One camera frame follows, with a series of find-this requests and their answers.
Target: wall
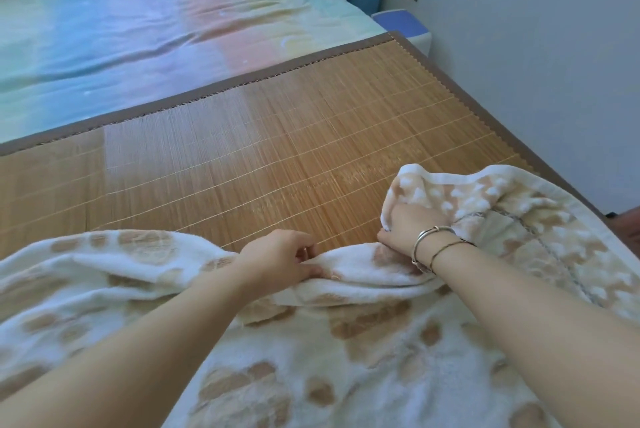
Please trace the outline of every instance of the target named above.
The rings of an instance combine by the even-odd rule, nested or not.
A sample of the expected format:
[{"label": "wall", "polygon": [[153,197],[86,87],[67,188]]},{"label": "wall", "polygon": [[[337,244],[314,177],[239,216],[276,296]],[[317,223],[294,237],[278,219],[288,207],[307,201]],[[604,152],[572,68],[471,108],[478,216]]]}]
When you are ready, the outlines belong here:
[{"label": "wall", "polygon": [[383,0],[432,58],[603,212],[640,205],[637,0]]}]

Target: forearm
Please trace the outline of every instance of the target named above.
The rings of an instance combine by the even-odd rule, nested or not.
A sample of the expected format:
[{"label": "forearm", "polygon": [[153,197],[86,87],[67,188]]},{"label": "forearm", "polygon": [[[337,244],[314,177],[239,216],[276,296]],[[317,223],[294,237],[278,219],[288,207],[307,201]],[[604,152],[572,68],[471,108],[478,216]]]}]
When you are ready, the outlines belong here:
[{"label": "forearm", "polygon": [[207,274],[18,392],[0,405],[3,425],[160,426],[236,313],[250,301],[236,271]]},{"label": "forearm", "polygon": [[[446,234],[434,235],[440,238],[419,249],[419,259],[428,264]],[[635,324],[473,246],[447,248],[433,268],[566,428],[637,425]]]}]

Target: pastel rainbow bed sheet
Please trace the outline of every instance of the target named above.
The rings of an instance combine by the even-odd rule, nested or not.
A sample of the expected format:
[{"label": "pastel rainbow bed sheet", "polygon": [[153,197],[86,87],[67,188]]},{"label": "pastel rainbow bed sheet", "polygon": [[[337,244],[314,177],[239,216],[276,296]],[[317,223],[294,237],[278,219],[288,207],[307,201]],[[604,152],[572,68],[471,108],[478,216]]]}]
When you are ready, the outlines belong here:
[{"label": "pastel rainbow bed sheet", "polygon": [[0,142],[383,31],[345,0],[0,0]]}]

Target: silver bangle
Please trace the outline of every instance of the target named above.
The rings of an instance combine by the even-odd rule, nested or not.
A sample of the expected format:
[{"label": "silver bangle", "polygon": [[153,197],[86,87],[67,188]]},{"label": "silver bangle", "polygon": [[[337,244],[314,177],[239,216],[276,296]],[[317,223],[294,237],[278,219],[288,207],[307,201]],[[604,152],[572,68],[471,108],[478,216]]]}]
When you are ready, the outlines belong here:
[{"label": "silver bangle", "polygon": [[415,244],[413,245],[413,252],[411,254],[411,263],[413,264],[413,266],[416,266],[420,271],[422,271],[423,273],[430,273],[430,271],[425,271],[422,268],[420,268],[420,262],[418,261],[418,259],[416,259],[415,254],[418,251],[418,245],[420,244],[420,241],[422,241],[423,239],[425,239],[429,234],[434,234],[440,231],[448,231],[450,233],[455,234],[456,232],[453,230],[453,228],[450,228],[449,226],[434,226],[431,229],[427,229],[423,232],[421,232],[420,234],[418,234],[418,239],[415,240]]}]

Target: white bin with blue lid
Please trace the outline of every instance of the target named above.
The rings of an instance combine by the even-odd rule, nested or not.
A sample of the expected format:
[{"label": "white bin with blue lid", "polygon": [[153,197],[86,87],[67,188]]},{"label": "white bin with blue lid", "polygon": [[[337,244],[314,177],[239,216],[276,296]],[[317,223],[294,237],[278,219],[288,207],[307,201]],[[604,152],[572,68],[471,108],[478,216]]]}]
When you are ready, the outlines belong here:
[{"label": "white bin with blue lid", "polygon": [[407,10],[385,10],[371,15],[385,30],[397,30],[404,35],[420,52],[429,55],[431,33],[420,20]]}]

